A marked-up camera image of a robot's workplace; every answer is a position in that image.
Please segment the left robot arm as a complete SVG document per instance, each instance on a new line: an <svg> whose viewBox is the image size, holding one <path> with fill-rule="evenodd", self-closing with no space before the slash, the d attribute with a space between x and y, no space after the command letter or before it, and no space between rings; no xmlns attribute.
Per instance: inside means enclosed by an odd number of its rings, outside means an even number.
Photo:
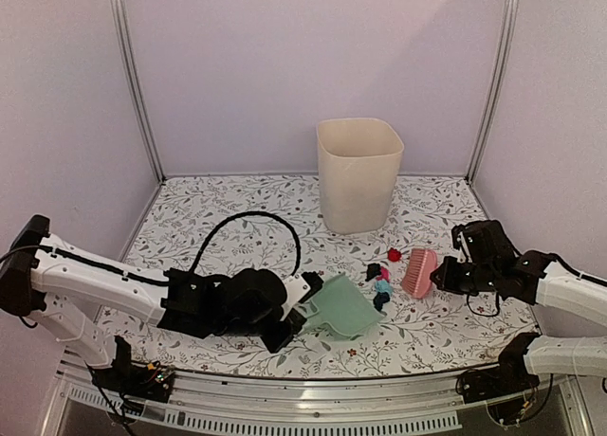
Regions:
<svg viewBox="0 0 607 436"><path fill-rule="evenodd" d="M52 333L85 363L100 391L169 401L174 369L155 360L134 363L131 345L108 336L74 300L111 307L159 329L204 339L257 336L278 353L304 327L296 309L323 287L315 272L246 268L234 276L201 276L193 267L143 269L109 260L63 241L43 215L30 218L1 258L1 308Z"/></svg>

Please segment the light blue paper scrap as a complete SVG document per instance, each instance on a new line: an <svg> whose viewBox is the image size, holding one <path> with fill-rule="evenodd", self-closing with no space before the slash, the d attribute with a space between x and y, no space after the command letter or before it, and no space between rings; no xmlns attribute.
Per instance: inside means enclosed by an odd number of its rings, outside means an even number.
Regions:
<svg viewBox="0 0 607 436"><path fill-rule="evenodd" d="M391 284L383 279L379 279L375 281L375 290L377 293L385 293L388 295L392 295L393 288Z"/></svg>

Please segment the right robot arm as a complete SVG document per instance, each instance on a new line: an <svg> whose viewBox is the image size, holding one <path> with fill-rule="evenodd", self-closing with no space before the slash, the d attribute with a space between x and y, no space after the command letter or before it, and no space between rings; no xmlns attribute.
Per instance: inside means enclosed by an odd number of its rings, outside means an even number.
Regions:
<svg viewBox="0 0 607 436"><path fill-rule="evenodd" d="M578 271L556 253L519 252L497 220L453 227L451 239L458 256L446 257L431 274L439 290L466 298L492 293L497 302L518 300L605 326L605 279ZM460 374L456 389L474 403L536 389L544 374L605 377L605 337L520 333L495 367Z"/></svg>

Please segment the navy paper scrap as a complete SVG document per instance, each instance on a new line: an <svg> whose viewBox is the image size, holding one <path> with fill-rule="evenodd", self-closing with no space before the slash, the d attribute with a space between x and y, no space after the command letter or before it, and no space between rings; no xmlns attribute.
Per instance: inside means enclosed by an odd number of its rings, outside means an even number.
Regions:
<svg viewBox="0 0 607 436"><path fill-rule="evenodd" d="M373 304L377 311L381 312L383 306L390 301L390 295L388 293L376 293L373 298Z"/></svg>

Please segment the magenta paper scrap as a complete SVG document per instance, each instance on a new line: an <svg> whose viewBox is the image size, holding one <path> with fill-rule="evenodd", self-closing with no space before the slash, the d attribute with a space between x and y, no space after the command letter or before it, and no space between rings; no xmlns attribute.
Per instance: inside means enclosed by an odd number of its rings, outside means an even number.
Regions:
<svg viewBox="0 0 607 436"><path fill-rule="evenodd" d="M377 276L378 280L385 280L385 281L389 281L390 280L390 273L389 270L385 267L381 267L380 271L379 271L379 275Z"/></svg>

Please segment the pink hand brush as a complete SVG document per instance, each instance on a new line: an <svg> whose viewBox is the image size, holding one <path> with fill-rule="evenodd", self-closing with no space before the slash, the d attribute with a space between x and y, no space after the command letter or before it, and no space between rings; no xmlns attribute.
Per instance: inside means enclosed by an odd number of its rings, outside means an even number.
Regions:
<svg viewBox="0 0 607 436"><path fill-rule="evenodd" d="M414 299L423 299L432 288L431 273L436 268L437 255L433 250L414 248L401 282L402 289Z"/></svg>

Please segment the green plastic dustpan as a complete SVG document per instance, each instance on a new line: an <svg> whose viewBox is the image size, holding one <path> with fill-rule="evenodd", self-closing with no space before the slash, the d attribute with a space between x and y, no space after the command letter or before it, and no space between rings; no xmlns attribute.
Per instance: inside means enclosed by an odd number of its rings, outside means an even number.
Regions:
<svg viewBox="0 0 607 436"><path fill-rule="evenodd" d="M326 281L303 308L303 333L324 330L338 340L364 336L384 317L344 274Z"/></svg>

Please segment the red paper scrap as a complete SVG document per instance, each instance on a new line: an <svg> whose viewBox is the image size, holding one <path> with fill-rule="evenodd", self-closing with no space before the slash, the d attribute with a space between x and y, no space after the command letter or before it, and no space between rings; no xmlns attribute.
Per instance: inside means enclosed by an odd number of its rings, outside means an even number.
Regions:
<svg viewBox="0 0 607 436"><path fill-rule="evenodd" d="M391 262L391 263L397 263L401 260L402 258L402 253L395 249L395 248L390 248L387 251L387 259Z"/></svg>

